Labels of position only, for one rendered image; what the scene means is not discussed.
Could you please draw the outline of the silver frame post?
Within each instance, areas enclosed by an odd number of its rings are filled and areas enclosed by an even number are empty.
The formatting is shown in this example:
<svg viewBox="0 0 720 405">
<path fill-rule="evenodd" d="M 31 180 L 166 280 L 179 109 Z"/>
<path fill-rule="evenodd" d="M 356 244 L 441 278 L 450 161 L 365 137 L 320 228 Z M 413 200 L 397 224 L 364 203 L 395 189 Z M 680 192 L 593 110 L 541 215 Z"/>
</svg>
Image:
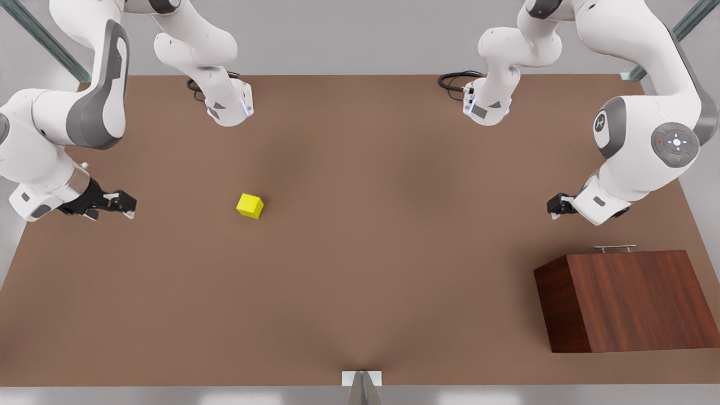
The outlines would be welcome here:
<svg viewBox="0 0 720 405">
<path fill-rule="evenodd" d="M 685 39 L 700 23 L 720 5 L 720 0 L 697 0 L 686 14 L 674 25 L 672 33 L 677 41 Z M 646 76 L 646 71 L 640 65 L 630 72 L 619 74 L 625 82 L 640 82 Z"/>
<path fill-rule="evenodd" d="M 89 84 L 92 75 L 69 51 L 21 4 L 20 0 L 0 0 L 0 7 L 28 32 L 80 84 Z"/>
<path fill-rule="evenodd" d="M 383 405 L 376 387 L 383 384 L 381 371 L 343 371 L 342 386 L 350 387 L 347 405 Z"/>
</svg>

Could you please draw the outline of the dark wooden drawer cabinet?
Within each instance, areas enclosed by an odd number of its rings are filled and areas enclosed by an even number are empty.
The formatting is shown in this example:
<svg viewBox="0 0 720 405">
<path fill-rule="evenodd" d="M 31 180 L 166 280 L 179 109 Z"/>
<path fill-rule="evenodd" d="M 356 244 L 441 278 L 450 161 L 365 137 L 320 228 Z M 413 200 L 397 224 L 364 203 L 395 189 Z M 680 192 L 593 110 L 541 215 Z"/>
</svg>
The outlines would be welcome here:
<svg viewBox="0 0 720 405">
<path fill-rule="evenodd" d="M 568 254 L 533 274 L 553 352 L 720 348 L 684 250 Z"/>
</svg>

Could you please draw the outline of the yellow cube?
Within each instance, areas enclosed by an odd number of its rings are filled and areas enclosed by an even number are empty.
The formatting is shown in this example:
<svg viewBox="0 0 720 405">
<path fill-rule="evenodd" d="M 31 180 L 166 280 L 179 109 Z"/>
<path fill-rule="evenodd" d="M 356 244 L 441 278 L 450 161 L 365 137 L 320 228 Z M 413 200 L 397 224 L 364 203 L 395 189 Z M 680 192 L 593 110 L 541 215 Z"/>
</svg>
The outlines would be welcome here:
<svg viewBox="0 0 720 405">
<path fill-rule="evenodd" d="M 260 197 L 242 194 L 237 202 L 236 210 L 245 217 L 258 219 L 262 214 L 263 206 L 263 200 Z"/>
</svg>

